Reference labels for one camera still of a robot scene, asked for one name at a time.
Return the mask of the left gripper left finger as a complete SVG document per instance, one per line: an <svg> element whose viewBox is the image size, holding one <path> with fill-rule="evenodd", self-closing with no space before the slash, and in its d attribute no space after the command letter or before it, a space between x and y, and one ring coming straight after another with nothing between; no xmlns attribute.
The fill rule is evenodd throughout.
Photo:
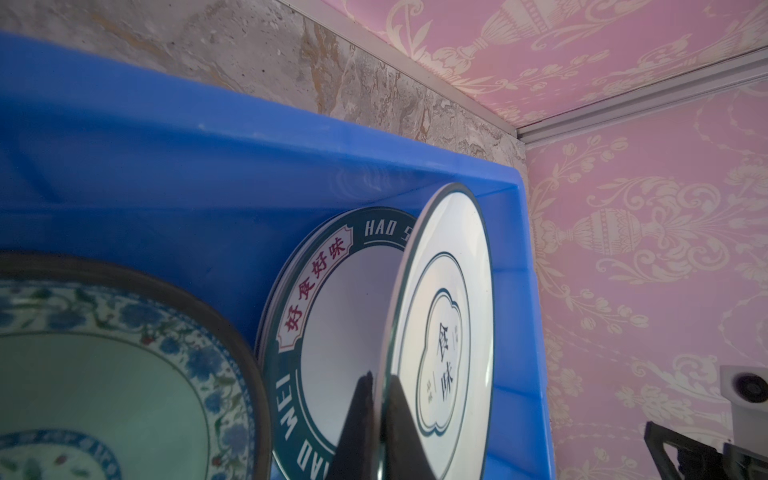
<svg viewBox="0 0 768 480"><path fill-rule="evenodd" d="M326 480L372 478L373 428L373 376L368 372L357 381Z"/></svg>

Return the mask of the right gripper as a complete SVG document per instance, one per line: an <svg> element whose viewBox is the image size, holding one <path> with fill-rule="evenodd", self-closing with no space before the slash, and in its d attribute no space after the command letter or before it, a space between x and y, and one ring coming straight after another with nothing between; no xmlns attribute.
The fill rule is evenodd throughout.
<svg viewBox="0 0 768 480"><path fill-rule="evenodd" d="M767 480L767 457L725 443L718 452L654 422L647 422L644 441L664 480Z"/></svg>

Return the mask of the white plate black flower outline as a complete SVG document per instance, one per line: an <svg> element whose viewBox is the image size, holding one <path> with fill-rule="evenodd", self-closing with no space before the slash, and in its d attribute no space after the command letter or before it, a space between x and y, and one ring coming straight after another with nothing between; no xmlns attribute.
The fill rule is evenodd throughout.
<svg viewBox="0 0 768 480"><path fill-rule="evenodd" d="M413 227L387 314L374 409L399 410L415 430L427 472L417 478L479 479L484 470L494 376L491 249L477 199L442 186Z"/></svg>

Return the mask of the teal patterned plate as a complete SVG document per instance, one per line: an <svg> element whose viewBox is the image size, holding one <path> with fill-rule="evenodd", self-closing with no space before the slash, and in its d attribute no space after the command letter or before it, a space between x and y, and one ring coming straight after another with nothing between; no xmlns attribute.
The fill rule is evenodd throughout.
<svg viewBox="0 0 768 480"><path fill-rule="evenodd" d="M266 479L261 376L216 310L79 257L1 255L5 479Z"/></svg>

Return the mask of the large green-rim white plate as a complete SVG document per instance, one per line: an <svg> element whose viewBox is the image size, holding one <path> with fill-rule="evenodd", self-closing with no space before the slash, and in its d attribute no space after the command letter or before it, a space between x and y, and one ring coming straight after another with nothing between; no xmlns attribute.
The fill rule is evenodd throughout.
<svg viewBox="0 0 768 480"><path fill-rule="evenodd" d="M336 215L292 252L255 354L269 403L273 479L323 479L355 386L379 367L386 315L416 219L384 206Z"/></svg>

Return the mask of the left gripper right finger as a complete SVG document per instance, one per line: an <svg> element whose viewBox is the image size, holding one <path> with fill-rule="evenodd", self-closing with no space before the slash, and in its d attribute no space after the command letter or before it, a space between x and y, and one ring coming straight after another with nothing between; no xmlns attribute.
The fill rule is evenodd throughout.
<svg viewBox="0 0 768 480"><path fill-rule="evenodd" d="M380 438L384 446L384 479L435 479L410 413L405 391L395 375L389 380Z"/></svg>

